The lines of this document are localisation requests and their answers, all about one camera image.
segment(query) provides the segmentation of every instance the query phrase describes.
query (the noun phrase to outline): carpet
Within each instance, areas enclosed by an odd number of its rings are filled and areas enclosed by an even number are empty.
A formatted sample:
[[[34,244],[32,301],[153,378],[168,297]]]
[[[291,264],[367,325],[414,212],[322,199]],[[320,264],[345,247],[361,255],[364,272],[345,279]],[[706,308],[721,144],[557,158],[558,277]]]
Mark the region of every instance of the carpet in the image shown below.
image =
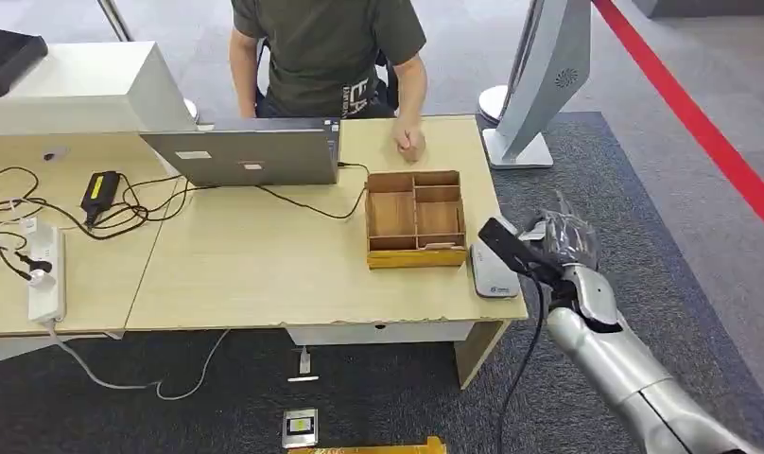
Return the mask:
[[[764,446],[757,384],[708,315],[604,119],[560,113],[547,142],[552,169],[493,172],[504,215],[521,225],[561,190],[599,229],[601,269],[638,336],[703,407]],[[534,289],[523,287],[534,305]],[[298,354],[284,331],[235,331],[201,389],[178,402],[99,388],[51,347],[0,362],[0,454],[283,452],[282,412],[299,407],[319,409],[324,447],[416,444],[438,435],[451,454],[491,453],[499,405],[533,329],[534,319],[514,323],[465,392],[449,343],[316,347],[321,380],[290,384]],[[122,341],[70,343],[104,379],[167,377],[164,393],[182,393],[198,380],[218,334],[129,333]],[[505,441],[511,453],[639,452],[546,335],[512,402]]]

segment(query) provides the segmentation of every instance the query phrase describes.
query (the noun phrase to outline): laptop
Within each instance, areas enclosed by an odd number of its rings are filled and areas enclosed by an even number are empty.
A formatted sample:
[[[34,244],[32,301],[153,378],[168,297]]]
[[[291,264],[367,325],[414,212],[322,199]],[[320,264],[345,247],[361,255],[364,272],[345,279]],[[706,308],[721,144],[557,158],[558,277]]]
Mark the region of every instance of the laptop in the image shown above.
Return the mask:
[[[334,184],[339,121],[252,118],[211,131],[141,132],[140,137],[196,186]]]

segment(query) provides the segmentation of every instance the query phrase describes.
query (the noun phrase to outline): red floor stripe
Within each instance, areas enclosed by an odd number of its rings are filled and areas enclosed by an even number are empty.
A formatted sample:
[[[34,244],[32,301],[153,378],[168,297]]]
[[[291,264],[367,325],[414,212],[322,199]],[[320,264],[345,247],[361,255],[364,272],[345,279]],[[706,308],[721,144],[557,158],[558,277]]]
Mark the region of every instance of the red floor stripe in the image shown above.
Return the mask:
[[[592,0],[660,96],[764,221],[764,182],[630,25],[612,0]]]

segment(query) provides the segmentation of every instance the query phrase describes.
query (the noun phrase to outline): wooden box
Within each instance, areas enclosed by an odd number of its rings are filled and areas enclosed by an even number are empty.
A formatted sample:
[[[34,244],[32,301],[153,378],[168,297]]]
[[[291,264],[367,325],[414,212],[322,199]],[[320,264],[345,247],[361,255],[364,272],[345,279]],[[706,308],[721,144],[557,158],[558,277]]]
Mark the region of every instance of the wooden box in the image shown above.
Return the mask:
[[[369,268],[465,262],[459,172],[373,173],[366,187]]]

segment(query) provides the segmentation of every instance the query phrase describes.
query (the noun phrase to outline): robotic arm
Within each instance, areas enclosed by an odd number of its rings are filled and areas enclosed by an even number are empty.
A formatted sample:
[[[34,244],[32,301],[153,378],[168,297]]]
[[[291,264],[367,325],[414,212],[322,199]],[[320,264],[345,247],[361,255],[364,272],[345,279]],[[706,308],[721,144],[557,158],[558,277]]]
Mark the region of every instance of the robotic arm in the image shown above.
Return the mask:
[[[479,238],[518,273],[552,287],[547,329],[557,346],[648,454],[756,454],[683,391],[633,332],[596,271],[599,244],[589,224],[545,212],[542,250],[513,236],[496,218]]]

